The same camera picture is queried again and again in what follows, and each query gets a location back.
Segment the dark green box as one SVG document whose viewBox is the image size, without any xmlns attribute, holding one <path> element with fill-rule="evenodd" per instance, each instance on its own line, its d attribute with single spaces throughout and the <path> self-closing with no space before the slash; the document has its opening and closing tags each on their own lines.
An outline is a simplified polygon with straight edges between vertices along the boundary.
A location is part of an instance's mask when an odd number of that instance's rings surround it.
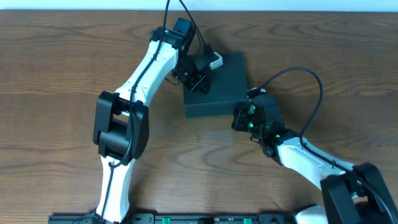
<svg viewBox="0 0 398 224">
<path fill-rule="evenodd" d="M 248 79 L 242 52 L 221 54 L 223 65 L 204 69 L 208 92 L 183 89 L 185 116 L 198 118 L 233 114 L 248 102 Z"/>
</svg>

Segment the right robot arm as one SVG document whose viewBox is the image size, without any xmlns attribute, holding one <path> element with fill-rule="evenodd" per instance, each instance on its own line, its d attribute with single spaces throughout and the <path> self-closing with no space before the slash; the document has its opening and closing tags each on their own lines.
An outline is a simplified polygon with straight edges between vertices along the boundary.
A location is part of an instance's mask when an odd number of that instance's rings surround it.
<svg viewBox="0 0 398 224">
<path fill-rule="evenodd" d="M 294 223 L 397 223 L 397 207 L 378 168 L 337 159 L 286 128 L 273 96 L 250 92 L 234 111 L 232 128 L 250 133 L 265 156 L 321 191 L 323 205 L 294 212 Z"/>
</svg>

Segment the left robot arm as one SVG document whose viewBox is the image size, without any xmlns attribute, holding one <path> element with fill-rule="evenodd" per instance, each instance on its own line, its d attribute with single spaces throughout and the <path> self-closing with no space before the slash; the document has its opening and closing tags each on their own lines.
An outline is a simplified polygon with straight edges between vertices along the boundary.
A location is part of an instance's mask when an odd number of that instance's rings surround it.
<svg viewBox="0 0 398 224">
<path fill-rule="evenodd" d="M 171 73 L 191 92 L 208 93 L 205 57 L 189 55 L 197 27 L 178 18 L 174 27 L 153 30 L 147 52 L 128 80 L 115 92 L 97 99 L 93 142 L 103 166 L 101 198 L 94 223 L 122 223 L 129 210 L 129 185 L 134 163 L 149 140 L 149 105 Z"/>
</svg>

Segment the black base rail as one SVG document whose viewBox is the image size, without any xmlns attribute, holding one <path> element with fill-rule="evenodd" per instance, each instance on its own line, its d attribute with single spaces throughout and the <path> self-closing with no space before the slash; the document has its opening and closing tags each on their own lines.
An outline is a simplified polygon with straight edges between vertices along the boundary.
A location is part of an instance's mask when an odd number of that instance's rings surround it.
<svg viewBox="0 0 398 224">
<path fill-rule="evenodd" d="M 100 223 L 97 215 L 51 215 L 48 224 Z M 127 216 L 122 224 L 294 224 L 290 213 L 261 213 L 259 215 L 154 215 L 135 213 Z"/>
</svg>

